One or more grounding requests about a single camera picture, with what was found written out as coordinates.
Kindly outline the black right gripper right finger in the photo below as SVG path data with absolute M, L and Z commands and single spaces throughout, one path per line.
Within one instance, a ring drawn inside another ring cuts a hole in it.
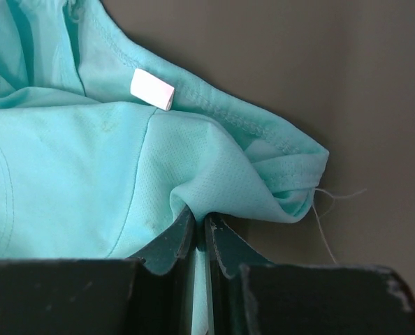
M 392 269 L 279 265 L 219 214 L 204 230 L 210 334 L 415 334 L 415 298 Z

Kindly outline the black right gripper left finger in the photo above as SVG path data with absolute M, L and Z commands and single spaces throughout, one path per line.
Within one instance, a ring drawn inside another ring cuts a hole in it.
M 0 334 L 189 334 L 196 220 L 125 259 L 0 260 Z

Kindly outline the turquoise t-shirt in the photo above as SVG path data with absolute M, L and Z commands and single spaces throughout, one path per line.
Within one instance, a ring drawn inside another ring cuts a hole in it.
M 126 258 L 185 207 L 295 223 L 327 160 L 99 1 L 0 1 L 0 258 Z

